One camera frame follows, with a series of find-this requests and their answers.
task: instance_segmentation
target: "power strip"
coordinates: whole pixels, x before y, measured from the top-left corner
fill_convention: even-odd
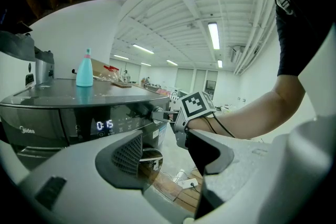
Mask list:
[[[192,178],[192,179],[177,182],[177,184],[180,187],[182,187],[183,189],[192,188],[193,186],[191,185],[191,183],[194,183],[194,187],[198,186],[198,182],[197,182],[196,178]]]

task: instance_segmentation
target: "white ceiling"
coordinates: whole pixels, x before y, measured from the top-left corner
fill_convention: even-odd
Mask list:
[[[259,26],[269,1],[274,2],[263,0]],[[224,70],[234,71],[236,64],[230,61],[232,47],[238,45],[244,50],[256,7],[257,0],[142,0],[120,22],[111,58],[120,55],[133,63],[172,66],[166,62],[169,59],[178,67],[207,69],[218,69],[217,60],[222,60]],[[265,31],[256,41],[255,51],[243,69],[262,45],[268,31],[272,31],[274,6],[272,9]],[[220,50],[213,49],[207,28],[210,22],[218,24]],[[154,54],[139,50],[133,44]]]

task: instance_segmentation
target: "forearm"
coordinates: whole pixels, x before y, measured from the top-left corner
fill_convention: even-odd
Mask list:
[[[240,110],[218,116],[218,119],[236,138],[248,139],[274,130],[287,121],[296,109],[279,94],[270,91]],[[208,120],[216,133],[228,135],[214,118]],[[213,132],[204,119],[190,121],[188,127]]]

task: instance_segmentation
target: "person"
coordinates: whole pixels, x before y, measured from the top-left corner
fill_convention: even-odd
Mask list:
[[[130,81],[131,81],[131,76],[130,74],[127,73],[127,70],[125,70],[124,82],[129,83]]]
[[[249,139],[266,134],[291,118],[300,107],[305,90],[298,75],[315,55],[335,19],[333,0],[276,0],[276,25],[280,42],[280,65],[276,83],[259,99],[219,121],[236,138]],[[214,118],[214,131],[228,135]],[[188,127],[211,132],[203,119]]]

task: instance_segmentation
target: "person's arm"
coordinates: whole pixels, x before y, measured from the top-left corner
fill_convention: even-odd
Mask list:
[[[249,139],[266,134],[287,121],[299,108],[305,94],[297,76],[280,75],[274,88],[240,110],[218,116],[236,138]],[[217,134],[229,136],[214,118],[208,118]],[[191,129],[212,132],[203,119],[189,122]]]

